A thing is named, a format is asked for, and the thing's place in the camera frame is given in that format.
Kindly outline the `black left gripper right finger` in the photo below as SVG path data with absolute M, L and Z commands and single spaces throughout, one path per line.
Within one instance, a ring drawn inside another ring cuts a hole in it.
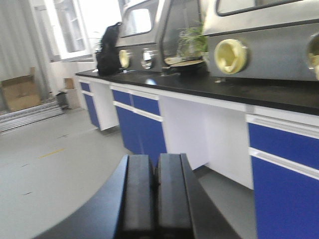
M 181 159 L 162 153 L 157 166 L 157 230 L 160 239 L 192 239 L 192 223 Z

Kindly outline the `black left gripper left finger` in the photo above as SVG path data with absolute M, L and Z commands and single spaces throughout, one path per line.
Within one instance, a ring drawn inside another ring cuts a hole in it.
M 120 219 L 118 238 L 155 237 L 154 175 L 147 155 L 128 156 Z

